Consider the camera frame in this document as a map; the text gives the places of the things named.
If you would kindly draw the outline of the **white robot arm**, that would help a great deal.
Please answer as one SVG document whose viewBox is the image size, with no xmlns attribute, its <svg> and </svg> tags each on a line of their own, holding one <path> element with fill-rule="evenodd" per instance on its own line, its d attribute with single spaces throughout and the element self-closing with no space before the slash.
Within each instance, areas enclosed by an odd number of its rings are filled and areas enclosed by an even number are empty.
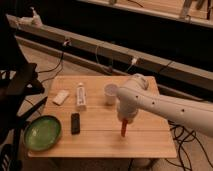
<svg viewBox="0 0 213 171">
<path fill-rule="evenodd" d="M 148 86 L 144 75 L 134 74 L 117 89 L 120 121 L 131 124 L 142 109 L 213 137 L 213 104 L 154 94 Z"/>
</svg>

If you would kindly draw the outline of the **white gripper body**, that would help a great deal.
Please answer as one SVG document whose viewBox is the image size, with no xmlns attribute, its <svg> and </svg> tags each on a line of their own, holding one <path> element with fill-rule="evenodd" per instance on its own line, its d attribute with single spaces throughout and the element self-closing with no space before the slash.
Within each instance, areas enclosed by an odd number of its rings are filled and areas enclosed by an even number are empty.
<svg viewBox="0 0 213 171">
<path fill-rule="evenodd" d="M 131 124 L 137 114 L 138 109 L 131 105 L 125 103 L 119 103 L 117 105 L 117 117 L 119 121 L 126 120 L 128 124 Z"/>
</svg>

